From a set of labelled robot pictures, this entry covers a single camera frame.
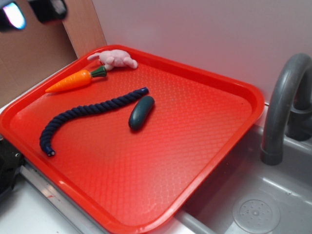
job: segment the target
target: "drain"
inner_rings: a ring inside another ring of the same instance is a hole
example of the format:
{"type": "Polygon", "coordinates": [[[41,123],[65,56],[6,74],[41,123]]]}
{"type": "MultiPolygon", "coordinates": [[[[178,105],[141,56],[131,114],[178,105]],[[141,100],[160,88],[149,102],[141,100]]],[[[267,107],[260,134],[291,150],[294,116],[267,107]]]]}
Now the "drain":
{"type": "Polygon", "coordinates": [[[280,212],[270,198],[248,194],[234,204],[233,218],[241,229],[253,234],[265,234],[277,227],[280,212]]]}

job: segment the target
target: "sink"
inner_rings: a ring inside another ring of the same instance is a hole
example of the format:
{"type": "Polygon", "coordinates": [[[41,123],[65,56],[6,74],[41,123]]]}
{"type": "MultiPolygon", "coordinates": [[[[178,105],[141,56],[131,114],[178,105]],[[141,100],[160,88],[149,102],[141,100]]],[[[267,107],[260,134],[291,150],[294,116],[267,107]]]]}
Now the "sink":
{"type": "Polygon", "coordinates": [[[190,229],[312,234],[312,147],[286,137],[283,161],[266,165],[262,133],[254,125],[187,200],[182,212],[195,220],[193,227],[185,223],[190,229]]]}

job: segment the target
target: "plush rabbit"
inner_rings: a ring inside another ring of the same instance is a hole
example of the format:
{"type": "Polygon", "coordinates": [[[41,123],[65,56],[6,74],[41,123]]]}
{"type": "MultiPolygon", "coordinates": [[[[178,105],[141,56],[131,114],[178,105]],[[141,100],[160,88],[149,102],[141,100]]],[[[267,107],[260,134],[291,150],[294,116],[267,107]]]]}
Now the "plush rabbit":
{"type": "Polygon", "coordinates": [[[88,60],[95,59],[99,59],[107,71],[112,70],[114,67],[129,66],[133,69],[137,68],[137,61],[132,59],[130,55],[123,50],[107,50],[88,57],[88,60]]]}

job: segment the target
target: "toy carrot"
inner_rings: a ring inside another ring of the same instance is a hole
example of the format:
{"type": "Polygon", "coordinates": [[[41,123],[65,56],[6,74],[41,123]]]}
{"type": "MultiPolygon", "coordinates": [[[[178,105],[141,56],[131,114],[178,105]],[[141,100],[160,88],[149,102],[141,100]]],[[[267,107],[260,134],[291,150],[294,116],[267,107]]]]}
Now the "toy carrot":
{"type": "Polygon", "coordinates": [[[104,66],[100,66],[92,72],[89,72],[87,70],[81,70],[60,80],[56,84],[52,85],[50,88],[46,89],[45,92],[53,93],[78,88],[83,85],[89,84],[92,78],[105,77],[106,74],[107,73],[104,66]]]}

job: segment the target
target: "rope toy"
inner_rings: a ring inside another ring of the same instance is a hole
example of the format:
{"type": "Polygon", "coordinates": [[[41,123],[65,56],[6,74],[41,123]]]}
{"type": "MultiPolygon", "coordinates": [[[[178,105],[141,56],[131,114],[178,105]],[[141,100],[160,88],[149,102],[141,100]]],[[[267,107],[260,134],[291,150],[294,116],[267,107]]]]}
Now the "rope toy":
{"type": "Polygon", "coordinates": [[[44,128],[40,136],[40,148],[44,151],[48,156],[55,155],[55,151],[51,148],[51,138],[54,132],[64,123],[69,120],[75,119],[77,117],[83,117],[88,115],[96,115],[108,112],[110,110],[115,110],[120,107],[126,106],[138,99],[140,99],[145,94],[148,94],[149,90],[144,87],[138,90],[134,90],[131,93],[128,93],[124,96],[114,98],[112,100],[108,100],[105,102],[78,106],[71,110],[67,110],[58,116],[55,116],[48,125],[44,128]]]}

